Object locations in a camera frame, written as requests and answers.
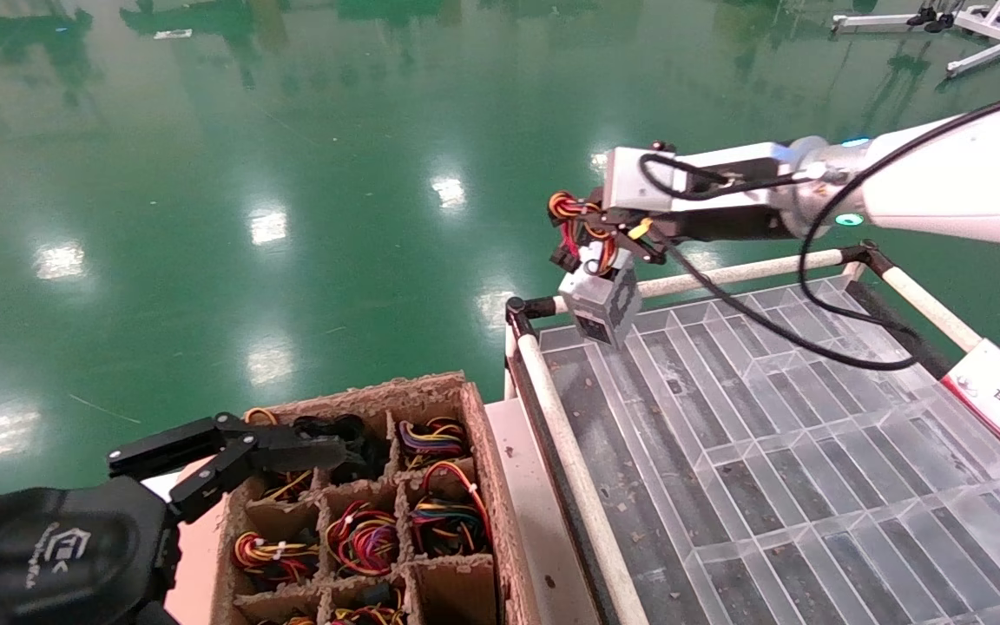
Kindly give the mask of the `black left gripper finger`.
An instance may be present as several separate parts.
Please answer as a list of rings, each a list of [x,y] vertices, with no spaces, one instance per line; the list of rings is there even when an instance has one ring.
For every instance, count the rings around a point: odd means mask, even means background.
[[[309,437],[285,424],[248,424],[235,415],[215,415],[124,444],[110,452],[108,468],[112,478],[142,482],[203,460],[169,493],[174,517],[191,523],[255,472],[333,470],[348,458],[341,437]]]

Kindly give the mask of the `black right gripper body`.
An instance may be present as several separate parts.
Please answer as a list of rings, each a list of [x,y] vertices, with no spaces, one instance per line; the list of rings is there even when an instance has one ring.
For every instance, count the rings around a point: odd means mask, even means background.
[[[782,240],[793,234],[773,208],[709,208],[667,211],[650,217],[655,229],[675,244],[702,242]]]

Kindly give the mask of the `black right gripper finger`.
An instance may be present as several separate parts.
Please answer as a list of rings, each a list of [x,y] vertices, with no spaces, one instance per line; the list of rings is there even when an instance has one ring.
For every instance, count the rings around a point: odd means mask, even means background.
[[[652,265],[664,265],[666,254],[664,245],[648,240],[650,228],[618,228],[614,241],[618,248],[627,250],[636,261]]]
[[[595,240],[611,240],[615,230],[604,229],[599,214],[577,214],[573,217],[573,246],[584,247]]]

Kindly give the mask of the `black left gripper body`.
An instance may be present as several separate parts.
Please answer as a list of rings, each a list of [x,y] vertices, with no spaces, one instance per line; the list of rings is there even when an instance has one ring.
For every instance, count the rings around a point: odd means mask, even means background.
[[[0,624],[172,624],[179,534],[127,477],[0,495]]]

